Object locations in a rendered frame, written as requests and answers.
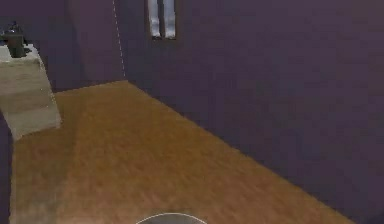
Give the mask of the dark potted houseplant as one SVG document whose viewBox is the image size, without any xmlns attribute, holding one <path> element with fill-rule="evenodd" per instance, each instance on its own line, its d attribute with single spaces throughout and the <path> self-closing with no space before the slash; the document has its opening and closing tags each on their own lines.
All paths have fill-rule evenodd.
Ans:
<svg viewBox="0 0 384 224">
<path fill-rule="evenodd" d="M 0 40 L 6 43 L 12 58 L 22 58 L 30 52 L 23 30 L 16 21 L 13 21 L 7 30 L 0 33 Z"/>
</svg>

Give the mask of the white window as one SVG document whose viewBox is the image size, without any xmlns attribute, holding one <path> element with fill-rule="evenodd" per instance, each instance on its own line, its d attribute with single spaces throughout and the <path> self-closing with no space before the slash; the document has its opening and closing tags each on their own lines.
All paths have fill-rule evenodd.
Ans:
<svg viewBox="0 0 384 224">
<path fill-rule="evenodd" d="M 154 40 L 175 40 L 175 0 L 146 0 L 146 7 L 151 38 Z"/>
</svg>

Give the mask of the beige chest of drawers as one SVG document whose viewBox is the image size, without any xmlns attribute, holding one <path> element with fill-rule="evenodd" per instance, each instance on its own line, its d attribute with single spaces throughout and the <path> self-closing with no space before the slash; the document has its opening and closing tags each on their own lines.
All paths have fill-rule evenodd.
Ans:
<svg viewBox="0 0 384 224">
<path fill-rule="evenodd" d="M 0 111 L 14 140 L 61 125 L 44 63 L 32 44 L 27 48 L 25 57 L 12 58 L 0 46 Z"/>
</svg>

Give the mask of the dark purple furniture edge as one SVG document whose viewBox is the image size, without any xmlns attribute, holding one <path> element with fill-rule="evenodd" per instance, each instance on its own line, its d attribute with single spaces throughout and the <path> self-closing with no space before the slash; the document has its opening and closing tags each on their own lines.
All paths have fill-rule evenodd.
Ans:
<svg viewBox="0 0 384 224">
<path fill-rule="evenodd" d="M 0 112 L 0 224 L 10 224 L 13 138 Z"/>
</svg>

